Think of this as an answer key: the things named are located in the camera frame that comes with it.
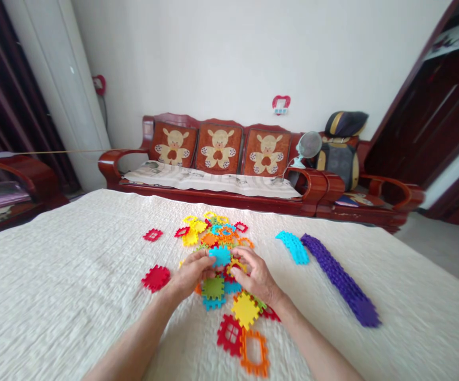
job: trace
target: electric fan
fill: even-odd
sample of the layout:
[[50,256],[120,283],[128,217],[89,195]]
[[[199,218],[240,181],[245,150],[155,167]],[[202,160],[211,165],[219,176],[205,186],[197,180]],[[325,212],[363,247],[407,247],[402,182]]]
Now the electric fan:
[[321,136],[317,132],[310,131],[303,134],[297,144],[299,155],[293,159],[291,166],[294,168],[305,168],[305,165],[302,164],[302,159],[310,159],[316,156],[321,151],[322,144]]

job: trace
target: floor standing air conditioner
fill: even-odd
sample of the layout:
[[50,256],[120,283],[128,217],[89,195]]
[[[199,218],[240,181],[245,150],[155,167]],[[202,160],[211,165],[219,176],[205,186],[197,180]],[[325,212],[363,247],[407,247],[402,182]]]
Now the floor standing air conditioner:
[[[108,150],[108,134],[70,0],[4,0],[66,150]],[[102,152],[69,153],[84,191],[106,186]]]

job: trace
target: left hand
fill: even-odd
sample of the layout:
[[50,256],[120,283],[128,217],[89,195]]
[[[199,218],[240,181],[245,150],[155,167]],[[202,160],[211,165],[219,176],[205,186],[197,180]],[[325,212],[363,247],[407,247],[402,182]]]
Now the left hand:
[[207,249],[190,254],[182,267],[172,276],[165,289],[172,291],[180,303],[193,293],[203,279],[215,277],[213,267],[215,260],[215,257],[208,256]]

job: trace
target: wooden door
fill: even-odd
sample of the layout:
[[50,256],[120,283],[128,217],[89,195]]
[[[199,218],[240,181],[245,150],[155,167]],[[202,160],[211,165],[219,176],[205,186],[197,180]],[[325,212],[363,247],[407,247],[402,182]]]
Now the wooden door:
[[459,154],[459,50],[426,61],[366,160],[426,189]]

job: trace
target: hand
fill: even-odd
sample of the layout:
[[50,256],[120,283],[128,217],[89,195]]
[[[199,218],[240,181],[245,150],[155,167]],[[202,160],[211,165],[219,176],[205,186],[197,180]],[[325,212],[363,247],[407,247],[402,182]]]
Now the hand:
[[249,275],[241,271],[237,266],[231,268],[231,273],[242,287],[254,296],[274,308],[276,303],[283,297],[284,292],[279,288],[276,281],[268,271],[267,264],[254,250],[247,246],[239,246],[231,249],[234,257],[241,257],[240,262],[251,266]]
[[165,289],[171,291],[180,303],[192,294],[203,279],[214,278],[216,258],[208,256],[208,250],[201,249],[190,254],[182,267],[173,275]]

